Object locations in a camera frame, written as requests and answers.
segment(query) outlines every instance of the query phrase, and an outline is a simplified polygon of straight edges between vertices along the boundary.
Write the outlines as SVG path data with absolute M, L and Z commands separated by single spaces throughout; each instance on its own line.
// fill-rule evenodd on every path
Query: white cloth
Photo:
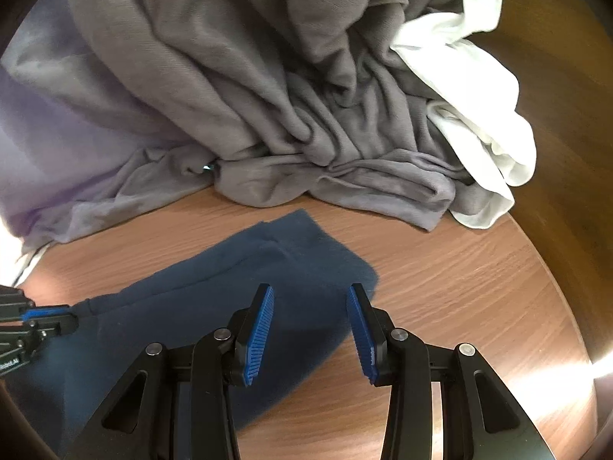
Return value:
M 480 213 L 453 212 L 471 228 L 489 228 L 514 204 L 508 185 L 534 173 L 532 128 L 515 112 L 516 77 L 489 53 L 464 39 L 498 25 L 502 0 L 463 0 L 464 13 L 431 13 L 405 22 L 393 49 L 425 84 L 444 98 L 428 103 L 428 118 L 468 172 L 494 194 Z

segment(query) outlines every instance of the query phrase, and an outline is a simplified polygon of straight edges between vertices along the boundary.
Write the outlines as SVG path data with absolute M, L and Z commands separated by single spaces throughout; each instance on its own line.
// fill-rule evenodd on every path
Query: folded blue fabric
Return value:
M 376 273 L 324 233 L 304 210 L 259 223 L 117 294 L 73 307 L 79 329 L 53 338 L 30 365 L 6 378 L 32 426 L 63 456 L 117 379 L 150 342 L 193 344 L 248 307 L 261 282 L 275 289 L 275 314 L 258 378 L 232 388 L 243 427 L 295 388 L 348 333 L 345 295 L 373 292 Z M 189 399 L 180 397 L 177 458 L 189 458 Z

